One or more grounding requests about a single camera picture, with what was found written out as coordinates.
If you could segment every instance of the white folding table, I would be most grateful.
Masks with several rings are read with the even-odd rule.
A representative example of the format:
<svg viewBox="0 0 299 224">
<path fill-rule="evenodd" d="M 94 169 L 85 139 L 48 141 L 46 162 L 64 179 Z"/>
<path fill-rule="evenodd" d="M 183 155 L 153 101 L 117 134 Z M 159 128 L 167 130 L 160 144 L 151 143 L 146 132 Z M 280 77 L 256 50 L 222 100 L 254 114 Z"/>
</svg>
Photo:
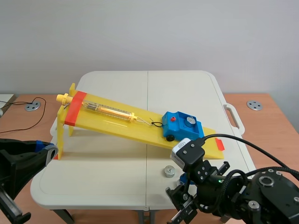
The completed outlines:
<svg viewBox="0 0 299 224">
<path fill-rule="evenodd" d="M 205 71 L 94 71 L 82 76 L 77 90 L 160 114 L 192 114 L 217 133 L 241 137 L 245 131 L 216 79 Z M 230 124 L 226 109 L 238 127 Z M 50 132 L 56 144 L 56 122 Z M 41 207 L 68 223 L 66 209 L 174 209 L 165 189 L 175 188 L 183 172 L 171 161 L 169 149 L 79 128 L 71 137 L 67 133 L 62 160 L 52 161 L 32 181 L 31 195 Z M 213 166 L 229 161 L 230 169 L 255 169 L 243 143 L 222 141 L 225 159 L 211 160 Z M 173 178 L 163 175 L 167 165 L 176 169 Z"/>
</svg>

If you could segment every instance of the white surface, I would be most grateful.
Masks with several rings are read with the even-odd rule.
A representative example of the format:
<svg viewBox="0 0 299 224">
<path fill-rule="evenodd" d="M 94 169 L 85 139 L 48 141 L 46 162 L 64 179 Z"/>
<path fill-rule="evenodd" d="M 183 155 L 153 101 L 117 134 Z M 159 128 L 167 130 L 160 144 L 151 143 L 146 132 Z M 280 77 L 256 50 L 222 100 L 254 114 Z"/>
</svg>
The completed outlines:
<svg viewBox="0 0 299 224">
<path fill-rule="evenodd" d="M 111 84 L 101 82 L 107 79 Z M 227 104 L 215 78 L 204 71 L 97 71 L 84 75 L 77 89 L 160 114 L 183 111 L 219 133 L 241 136 L 228 121 L 224 110 Z M 232 113 L 239 119 L 235 110 Z M 82 129 L 75 130 L 72 137 L 67 137 L 66 130 L 64 139 L 63 160 L 51 162 L 32 181 L 32 197 L 42 207 L 174 208 L 165 188 L 174 188 L 182 171 L 171 161 L 170 150 Z M 233 169 L 254 169 L 243 144 L 227 139 L 223 143 L 225 160 Z M 211 163 L 219 167 L 223 161 Z M 167 165 L 176 168 L 173 178 L 163 174 Z"/>
<path fill-rule="evenodd" d="M 0 15 L 2 93 L 56 94 L 94 70 L 206 70 L 223 92 L 269 92 L 299 131 L 298 0 L 3 0 Z"/>
<path fill-rule="evenodd" d="M 149 71 L 148 110 L 164 114 L 166 111 L 182 111 L 194 115 L 205 127 L 241 137 L 238 129 L 231 126 L 224 108 L 227 103 L 215 78 L 204 71 Z M 235 119 L 244 126 L 232 105 L 229 106 Z M 254 169 L 251 157 L 243 144 L 222 139 L 225 160 L 211 160 L 212 166 L 220 167 L 229 161 L 232 169 L 244 172 Z M 170 152 L 148 145 L 146 204 L 151 210 L 173 208 L 166 187 L 174 188 L 182 170 L 169 158 Z M 175 167 L 173 178 L 157 175 L 166 165 Z"/>
<path fill-rule="evenodd" d="M 128 79 L 138 84 L 124 85 Z M 147 109 L 147 79 L 147 71 L 92 72 L 77 90 Z M 78 128 L 68 137 L 67 126 L 64 133 L 63 160 L 52 161 L 31 184 L 40 206 L 147 210 L 146 144 Z"/>
<path fill-rule="evenodd" d="M 11 98 L 13 97 L 13 94 L 0 94 L 0 101 L 4 102 L 10 102 Z M 2 107 L 4 107 L 6 103 L 0 102 L 0 117 L 3 115 L 3 111 L 1 110 Z"/>
</svg>

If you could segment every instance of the electrical cord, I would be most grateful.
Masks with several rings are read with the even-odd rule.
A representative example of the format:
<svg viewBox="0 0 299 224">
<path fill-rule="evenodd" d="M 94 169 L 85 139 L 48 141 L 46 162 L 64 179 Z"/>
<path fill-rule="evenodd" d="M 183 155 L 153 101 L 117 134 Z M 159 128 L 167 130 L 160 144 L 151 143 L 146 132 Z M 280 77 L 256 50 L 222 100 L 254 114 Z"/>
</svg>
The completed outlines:
<svg viewBox="0 0 299 224">
<path fill-rule="evenodd" d="M 270 153 L 266 152 L 262 148 L 256 146 L 255 144 L 253 144 L 253 143 L 251 143 L 249 141 L 246 141 L 244 139 L 238 138 L 236 136 L 229 135 L 229 134 L 210 134 L 210 135 L 207 135 L 207 136 L 203 137 L 202 139 L 204 141 L 206 141 L 209 138 L 216 138 L 216 137 L 229 138 L 229 139 L 234 139 L 234 140 L 243 142 L 244 144 L 249 145 L 249 146 L 253 147 L 254 149 L 256 149 L 257 151 L 259 151 L 259 152 L 263 153 L 264 155 L 268 156 L 270 159 L 272 159 L 273 161 L 275 161 L 276 163 L 278 163 L 280 166 L 282 166 L 284 168 L 289 168 L 282 161 L 280 161 L 279 159 L 277 159 L 275 156 L 271 155 Z M 299 181 L 299 175 L 298 174 L 292 174 L 292 175 Z"/>
<path fill-rule="evenodd" d="M 247 178 L 246 174 L 243 171 L 238 170 L 238 169 L 230 171 L 228 173 L 228 175 L 225 177 L 224 181 L 222 182 L 222 186 L 221 186 L 221 189 L 220 189 L 220 194 L 217 196 L 215 204 L 212 205 L 212 206 L 208 206 L 206 209 L 203 209 L 202 212 L 204 212 L 204 213 L 213 213 L 218 209 L 220 203 L 222 202 L 222 200 L 225 196 L 225 192 L 228 188 L 229 181 L 230 181 L 230 179 L 232 178 L 232 176 L 234 174 L 240 174 L 242 179 L 243 179 L 243 185 L 247 186 L 248 178 Z"/>
<path fill-rule="evenodd" d="M 21 128 L 21 129 L 9 130 L 9 131 L 5 131 L 5 132 L 0 132 L 0 134 L 2 134 L 2 133 L 7 133 L 7 132 L 13 132 L 13 131 L 25 131 L 25 130 L 31 129 L 31 128 L 33 128 L 34 126 L 36 126 L 36 125 L 43 119 L 43 116 L 44 116 L 44 114 L 45 114 L 45 110 L 46 110 L 46 104 L 47 104 L 47 101 L 46 101 L 44 98 L 42 98 L 42 97 L 35 97 L 35 98 L 32 100 L 31 103 L 23 102 L 23 103 L 21 103 L 21 105 L 22 105 L 22 104 L 33 104 L 33 102 L 34 102 L 35 99 L 42 99 L 42 100 L 45 101 L 45 105 L 44 105 L 44 107 L 43 107 L 43 114 L 42 114 L 41 118 L 38 120 L 38 122 L 35 123 L 33 126 L 28 127 L 28 128 Z"/>
<path fill-rule="evenodd" d="M 7 107 L 7 106 L 10 106 L 10 105 L 32 104 L 32 102 L 30 103 L 30 102 L 24 102 L 24 101 L 18 101 L 18 102 L 9 103 L 9 102 L 5 102 L 5 101 L 2 101 L 2 100 L 0 100 L 0 103 L 6 103 L 6 104 L 8 104 L 8 105 L 5 105 L 4 107 L 0 108 L 0 110 L 3 109 L 3 108 L 5 108 L 5 107 Z"/>
<path fill-rule="evenodd" d="M 264 167 L 264 168 L 260 168 L 260 169 L 256 169 L 251 172 L 248 172 L 246 174 L 246 176 L 252 176 L 258 172 L 268 171 L 269 169 L 272 169 L 274 171 L 282 171 L 282 172 L 290 173 L 292 175 L 299 175 L 299 172 L 297 170 L 286 168 L 286 167 Z"/>
</svg>

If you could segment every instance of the yellow inclined ramp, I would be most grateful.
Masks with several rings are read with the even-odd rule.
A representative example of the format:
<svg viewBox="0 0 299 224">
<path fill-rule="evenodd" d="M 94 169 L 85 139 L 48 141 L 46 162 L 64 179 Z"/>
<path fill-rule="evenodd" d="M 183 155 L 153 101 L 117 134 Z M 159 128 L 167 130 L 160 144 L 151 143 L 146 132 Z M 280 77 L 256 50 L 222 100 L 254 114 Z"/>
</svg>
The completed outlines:
<svg viewBox="0 0 299 224">
<path fill-rule="evenodd" d="M 74 96 L 76 92 L 77 92 L 76 90 L 70 89 L 70 94 L 72 96 Z M 128 112 L 133 112 L 135 113 L 135 116 L 142 118 L 148 123 L 151 122 L 150 119 L 152 119 L 155 122 L 162 122 L 161 114 L 157 114 L 137 107 L 115 102 L 106 98 L 101 98 L 91 94 L 87 94 L 85 100 L 92 101 L 98 104 L 107 105 Z M 59 128 L 58 127 L 59 125 L 60 127 L 62 127 L 62 125 L 64 124 L 64 120 L 68 110 L 69 110 L 69 106 L 66 107 L 65 109 L 64 106 L 61 106 L 57 115 L 57 122 L 58 122 L 57 128 Z M 167 149 L 172 149 L 178 143 L 178 141 L 176 140 L 172 142 L 167 141 L 166 138 L 163 137 L 163 129 L 161 127 L 149 126 L 145 123 L 138 122 L 136 120 L 129 122 L 124 119 L 118 119 L 97 112 L 93 112 L 84 107 L 81 107 L 79 111 L 75 126 L 92 130 L 95 132 L 111 134 L 122 138 L 131 139 L 134 141 L 139 141 L 139 142 L 143 142 L 146 144 L 167 148 Z M 204 135 L 215 133 L 213 129 L 209 129 L 206 127 L 203 127 L 203 131 L 204 131 Z M 58 141 L 59 140 L 63 141 L 62 139 L 63 137 L 61 136 L 60 131 L 57 131 L 57 135 L 58 135 L 57 136 Z M 59 150 L 61 151 L 59 154 L 59 159 L 62 156 L 62 151 L 63 151 L 62 144 L 63 143 L 59 144 L 59 142 L 57 144 L 58 148 L 62 149 Z M 208 139 L 204 144 L 203 148 L 206 152 L 205 154 L 206 159 L 224 158 L 223 152 L 218 149 L 216 141 L 213 138 Z"/>
</svg>

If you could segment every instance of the red tape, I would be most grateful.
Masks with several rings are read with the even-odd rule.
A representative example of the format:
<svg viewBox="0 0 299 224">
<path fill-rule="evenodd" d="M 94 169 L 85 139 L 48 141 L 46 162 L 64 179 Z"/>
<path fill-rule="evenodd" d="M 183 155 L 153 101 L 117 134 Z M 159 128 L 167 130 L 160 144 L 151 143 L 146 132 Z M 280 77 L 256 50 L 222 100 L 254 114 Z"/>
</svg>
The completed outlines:
<svg viewBox="0 0 299 224">
<path fill-rule="evenodd" d="M 219 149 L 220 151 L 224 151 L 225 148 L 224 148 L 223 142 L 222 142 L 220 139 L 218 139 L 218 138 L 215 138 L 215 141 L 216 141 L 216 144 L 217 144 L 218 149 Z"/>
<path fill-rule="evenodd" d="M 84 100 L 86 96 L 86 92 L 80 92 L 78 91 L 76 95 L 73 97 L 73 100 L 70 103 L 69 111 L 67 112 L 66 118 L 64 123 L 66 125 L 75 126 L 77 116 L 79 114 L 82 101 Z"/>
</svg>

